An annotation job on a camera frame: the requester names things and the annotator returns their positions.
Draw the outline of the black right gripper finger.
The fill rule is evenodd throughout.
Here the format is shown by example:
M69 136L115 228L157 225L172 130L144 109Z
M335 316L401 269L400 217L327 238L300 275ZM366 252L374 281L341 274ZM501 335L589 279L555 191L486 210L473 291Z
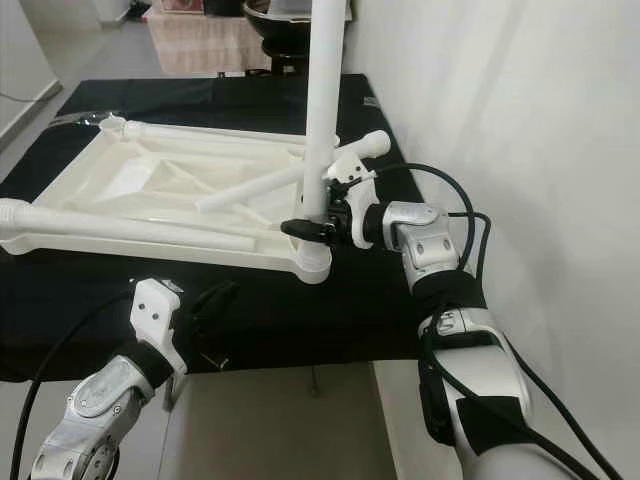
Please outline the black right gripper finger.
M333 224L302 218L283 221L280 224L280 232L298 241L320 243L325 246L333 246L337 241L337 228Z

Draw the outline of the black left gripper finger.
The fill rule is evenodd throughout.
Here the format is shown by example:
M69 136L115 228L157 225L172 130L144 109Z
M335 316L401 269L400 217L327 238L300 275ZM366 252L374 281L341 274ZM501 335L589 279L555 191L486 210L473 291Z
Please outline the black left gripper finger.
M241 284L220 282L212 285L195 301L196 319L215 319L224 314L238 296Z

